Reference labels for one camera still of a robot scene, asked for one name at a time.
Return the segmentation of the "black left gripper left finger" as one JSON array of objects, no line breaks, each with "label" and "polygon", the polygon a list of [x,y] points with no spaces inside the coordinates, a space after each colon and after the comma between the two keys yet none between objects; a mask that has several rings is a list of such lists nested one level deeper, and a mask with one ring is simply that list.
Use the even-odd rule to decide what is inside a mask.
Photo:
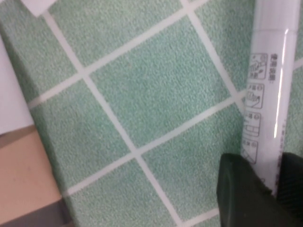
[{"label": "black left gripper left finger", "polygon": [[240,155],[221,156],[216,194],[222,227],[298,226]]}]

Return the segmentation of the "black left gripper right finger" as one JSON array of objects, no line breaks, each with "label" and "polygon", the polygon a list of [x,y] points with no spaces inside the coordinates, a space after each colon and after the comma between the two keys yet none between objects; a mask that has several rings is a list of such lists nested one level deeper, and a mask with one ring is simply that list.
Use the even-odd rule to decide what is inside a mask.
[{"label": "black left gripper right finger", "polygon": [[303,219],[303,158],[283,153],[277,201],[297,220]]}]

